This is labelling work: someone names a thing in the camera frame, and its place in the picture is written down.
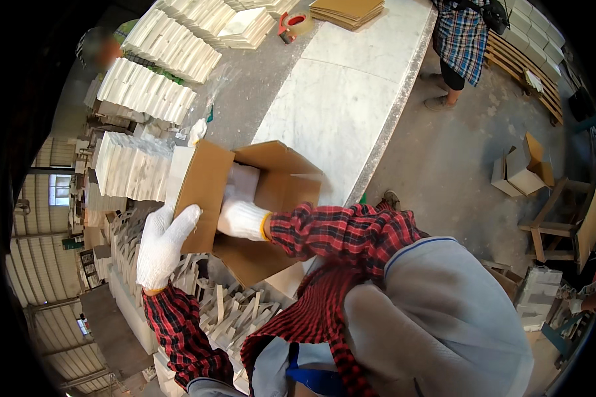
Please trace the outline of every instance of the red plaid sleeve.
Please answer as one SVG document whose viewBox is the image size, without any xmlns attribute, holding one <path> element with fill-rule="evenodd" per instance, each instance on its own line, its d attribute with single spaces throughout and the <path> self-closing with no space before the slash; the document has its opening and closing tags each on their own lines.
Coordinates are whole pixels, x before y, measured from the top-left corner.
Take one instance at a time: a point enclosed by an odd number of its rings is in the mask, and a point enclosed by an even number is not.
<svg viewBox="0 0 596 397">
<path fill-rule="evenodd" d="M 170 358 L 176 383 L 184 389 L 190 380 L 208 377 L 232 385 L 234 370 L 227 353 L 212 349 L 199 328 L 199 303 L 191 295 L 168 285 L 149 297 L 142 292 L 143 308 L 150 328 Z"/>
<path fill-rule="evenodd" d="M 271 217 L 272 241 L 287 255 L 307 260 L 314 255 L 336 256 L 365 267 L 374 281 L 381 282 L 384 265 L 401 248 L 429 237 L 418 230 L 412 211 L 394 211 L 355 204 L 350 208 L 300 204 L 292 212 Z"/>
</svg>

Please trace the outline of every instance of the marble table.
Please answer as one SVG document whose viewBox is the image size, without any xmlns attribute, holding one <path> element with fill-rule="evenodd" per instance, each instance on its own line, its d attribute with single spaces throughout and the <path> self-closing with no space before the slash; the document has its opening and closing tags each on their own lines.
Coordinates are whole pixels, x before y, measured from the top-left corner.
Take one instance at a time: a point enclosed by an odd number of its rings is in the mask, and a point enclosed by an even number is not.
<svg viewBox="0 0 596 397">
<path fill-rule="evenodd" d="M 402 114 L 436 18 L 430 0 L 386 0 L 382 14 L 355 32 L 317 21 L 287 46 L 272 30 L 255 52 L 221 49 L 221 63 L 241 75 L 215 101 L 206 139 L 227 149 L 281 140 L 324 171 L 319 204 L 358 202 Z M 310 265 L 268 281 L 291 296 Z"/>
</svg>

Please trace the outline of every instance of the blue strap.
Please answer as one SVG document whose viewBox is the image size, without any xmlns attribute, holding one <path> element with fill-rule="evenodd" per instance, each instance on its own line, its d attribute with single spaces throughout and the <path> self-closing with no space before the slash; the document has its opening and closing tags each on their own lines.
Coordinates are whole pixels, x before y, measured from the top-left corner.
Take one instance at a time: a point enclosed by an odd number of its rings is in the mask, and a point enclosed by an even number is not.
<svg viewBox="0 0 596 397">
<path fill-rule="evenodd" d="M 289 368 L 286 371 L 288 377 L 323 396 L 344 397 L 347 395 L 342 379 L 337 372 L 298 368 L 299 350 L 300 347 L 297 343 L 292 343 L 289 346 Z"/>
</svg>

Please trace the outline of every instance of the wooden stool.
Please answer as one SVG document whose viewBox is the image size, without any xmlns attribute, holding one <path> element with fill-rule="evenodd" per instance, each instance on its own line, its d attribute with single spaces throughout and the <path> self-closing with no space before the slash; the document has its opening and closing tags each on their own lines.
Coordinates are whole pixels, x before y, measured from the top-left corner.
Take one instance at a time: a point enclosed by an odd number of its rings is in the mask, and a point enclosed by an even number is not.
<svg viewBox="0 0 596 397">
<path fill-rule="evenodd" d="M 545 216 L 553 209 L 563 189 L 586 193 L 583 205 L 573 215 L 570 223 L 544 222 Z M 545 262 L 548 259 L 574 260 L 578 264 L 577 272 L 580 273 L 587 262 L 589 253 L 596 244 L 596 181 L 588 184 L 587 182 L 569 180 L 566 177 L 561 178 L 536 218 L 534 220 L 522 219 L 519 222 L 519 229 L 532 234 L 534 250 L 527 254 L 528 258 L 536 259 L 539 262 Z M 547 250 L 543 250 L 541 234 L 556 236 Z M 556 250 L 556 246 L 563 237 L 572 239 L 574 250 Z"/>
</svg>

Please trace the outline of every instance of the red plaid shirt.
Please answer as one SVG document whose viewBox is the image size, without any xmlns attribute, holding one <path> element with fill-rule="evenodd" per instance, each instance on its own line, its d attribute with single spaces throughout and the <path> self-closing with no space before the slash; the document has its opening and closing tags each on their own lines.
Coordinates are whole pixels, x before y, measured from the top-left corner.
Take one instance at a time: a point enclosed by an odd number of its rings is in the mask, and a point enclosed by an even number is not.
<svg viewBox="0 0 596 397">
<path fill-rule="evenodd" d="M 384 265 L 401 248 L 429 237 L 415 226 L 412 211 L 397 212 L 385 202 L 377 207 L 356 204 L 351 208 L 301 204 L 291 213 L 271 217 L 272 242 L 287 255 L 307 260 L 329 258 L 325 266 L 303 280 L 298 301 L 250 335 L 241 359 L 250 379 L 256 357 L 276 336 L 288 342 L 328 342 L 338 372 L 349 395 L 376 395 L 344 341 L 344 296 L 355 285 L 372 280 L 383 286 Z M 232 384 L 233 370 L 227 354 L 212 349 L 199 328 L 195 298 L 168 286 L 153 297 L 143 295 L 145 315 L 170 357 L 182 387 L 196 377 L 210 377 Z"/>
</svg>

